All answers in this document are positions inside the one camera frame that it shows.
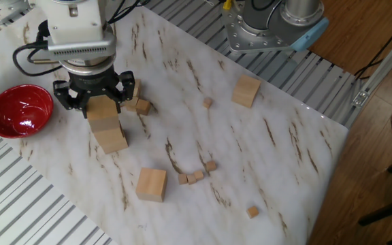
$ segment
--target large wooden cube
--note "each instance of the large wooden cube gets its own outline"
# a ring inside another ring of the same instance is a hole
[[[234,88],[232,101],[251,108],[260,85],[260,80],[242,75]]]
[[[125,134],[123,133],[119,122],[117,122],[117,127],[97,131],[94,132],[93,135],[106,154],[128,148],[127,139],[125,138]]]
[[[140,171],[135,194],[140,200],[163,202],[166,184],[167,174],[165,170],[143,167]]]

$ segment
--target metal mounting plate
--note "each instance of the metal mounting plate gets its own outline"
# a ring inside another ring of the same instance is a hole
[[[244,21],[242,20],[241,6],[233,6],[230,10],[222,9],[222,22],[227,31],[229,47],[236,52],[265,52],[292,50],[287,44],[283,43],[269,30],[263,32],[262,36],[257,36],[244,30]]]
[[[0,25],[29,8],[28,1],[0,0]]]

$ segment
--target stacked wooden blocks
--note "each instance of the stacked wooden blocks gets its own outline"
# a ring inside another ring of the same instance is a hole
[[[140,200],[163,202],[166,184],[167,174],[165,170],[143,167],[140,171],[135,194]]]
[[[125,102],[125,108],[130,112],[137,112],[138,114],[147,116],[150,110],[150,102],[140,99],[140,91],[142,85],[140,79],[135,80],[133,99]]]
[[[234,88],[232,101],[251,108],[260,85],[260,80],[242,75]]]
[[[109,154],[128,148],[120,126],[117,104],[106,95],[91,97],[87,103],[87,119],[102,150]]]

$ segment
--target metal grating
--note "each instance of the metal grating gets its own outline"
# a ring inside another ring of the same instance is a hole
[[[0,244],[115,244],[0,138]]]
[[[211,0],[151,0],[146,7],[217,52],[350,128],[359,111],[350,105],[360,89],[353,75],[310,52],[231,51],[221,21],[222,4]]]

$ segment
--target small wooden cube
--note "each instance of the small wooden cube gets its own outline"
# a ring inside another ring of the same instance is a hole
[[[207,109],[210,108],[211,104],[212,104],[212,99],[211,98],[205,98],[204,99],[203,106],[205,108],[207,108]]]
[[[138,101],[139,101],[139,98],[133,97],[132,100],[125,102],[125,108],[130,112],[135,112],[135,107],[137,106]]]
[[[195,184],[196,181],[197,181],[194,174],[188,174],[187,175],[187,180],[189,181],[189,184]]]
[[[255,207],[255,206],[249,208],[248,211],[247,211],[247,213],[248,213],[248,215],[249,215],[249,218],[253,218],[253,217],[255,217],[256,215],[259,214],[258,209],[257,209],[257,207]]]
[[[133,97],[139,97],[140,96],[140,91],[141,91],[141,84],[140,84],[140,82],[141,82],[140,79],[135,79]]]
[[[193,174],[195,175],[196,180],[201,180],[201,179],[203,179],[203,173],[202,173],[201,170],[196,171],[196,172],[194,172]]]
[[[234,88],[232,101],[251,108],[260,85],[260,80],[242,75]]]
[[[216,166],[216,162],[215,162],[215,161],[209,161],[209,162],[207,162],[207,171],[208,171],[208,172],[214,171],[214,170],[216,170],[216,169],[217,169],[217,166]]]
[[[140,171],[135,194],[140,200],[163,202],[166,184],[167,174],[165,170],[143,167]]]
[[[187,180],[187,175],[186,174],[180,174],[178,175],[178,182],[180,184],[187,184],[189,181]]]
[[[150,110],[150,102],[144,99],[139,99],[137,105],[135,106],[135,110],[138,114],[147,116]]]

